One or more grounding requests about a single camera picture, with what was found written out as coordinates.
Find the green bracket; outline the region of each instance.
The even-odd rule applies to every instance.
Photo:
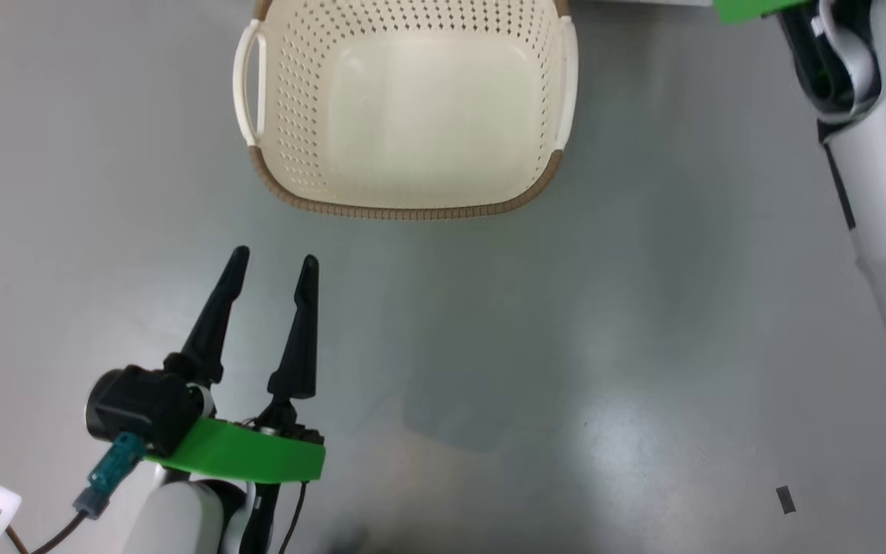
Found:
[[[722,22],[745,22],[810,0],[714,0]]]
[[[200,418],[161,466],[217,479],[279,484],[316,481],[327,449],[312,442],[264,435],[219,419]]]

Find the gray table surface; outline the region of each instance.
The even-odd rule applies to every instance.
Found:
[[[0,1],[0,482],[29,543],[105,448],[89,387],[179,347],[247,243],[222,416],[266,401],[322,267],[300,413],[329,462],[291,552],[886,552],[886,337],[772,22],[576,7],[552,185],[412,225],[260,185],[229,81],[250,8]],[[147,473],[57,552],[118,551]]]

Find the black cable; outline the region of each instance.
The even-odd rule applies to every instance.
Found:
[[[296,523],[299,522],[299,513],[303,510],[303,499],[306,498],[306,481],[299,486],[299,500],[296,501],[296,511],[292,513],[292,521],[289,522],[289,530],[285,532],[285,539],[282,540],[282,546],[278,547],[278,554],[285,554],[285,547],[289,545],[289,539],[292,539],[292,532],[296,530]]]
[[[84,522],[84,518],[87,518],[87,516],[87,512],[77,512],[74,519],[71,519],[71,522],[67,523],[67,526],[64,527],[64,529],[61,529],[60,533],[57,533],[53,539],[47,540],[46,543],[43,543],[38,549],[32,551],[32,554],[46,554],[50,550],[56,548],[58,544],[63,542],[64,539],[67,539],[67,537],[74,532],[74,529],[77,529],[77,527],[81,525],[81,522]]]
[[[22,544],[22,541],[18,538],[18,534],[15,534],[15,530],[12,529],[12,526],[6,527],[6,535],[9,537],[9,540],[12,541],[15,550],[18,550],[18,553],[20,554],[46,554],[50,550],[56,548],[58,544],[64,541],[64,539],[67,539],[67,537],[74,532],[74,529],[77,529],[77,527],[81,525],[81,522],[84,522],[84,518],[87,518],[87,516],[88,513],[86,512],[77,512],[74,519],[71,519],[71,522],[67,523],[67,526],[64,527],[64,529],[61,529],[60,533],[57,533],[53,539],[46,541],[45,544],[32,551],[32,553],[25,548],[25,544]]]
[[[241,538],[240,554],[267,554],[271,539],[271,523],[275,518],[278,485],[255,484],[255,502],[245,534]]]

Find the basket rim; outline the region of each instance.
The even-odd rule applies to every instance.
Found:
[[[569,15],[569,0],[553,0],[556,6],[556,14],[559,17]],[[255,0],[255,10],[253,17],[259,21],[264,21],[268,17],[268,8],[271,8],[273,0]]]
[[[248,154],[252,159],[252,165],[255,167],[255,172],[258,173],[261,182],[264,182],[268,190],[271,190],[271,193],[292,207],[320,214],[362,219],[430,221],[495,216],[521,208],[539,196],[545,190],[545,187],[549,185],[549,182],[552,182],[553,176],[556,175],[556,171],[559,169],[559,162],[562,161],[563,151],[552,151],[552,154],[549,155],[548,164],[545,164],[544,171],[538,176],[538,179],[535,179],[535,183],[532,183],[528,189],[525,189],[524,192],[513,199],[493,204],[447,208],[376,208],[303,199],[302,196],[293,194],[275,179],[275,176],[268,170],[268,164],[266,164],[265,157],[261,153],[261,148],[249,146]]]

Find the perforated basket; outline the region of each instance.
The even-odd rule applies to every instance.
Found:
[[[233,95],[256,171],[280,199],[449,219],[542,192],[569,140],[577,74],[565,0],[259,0]]]

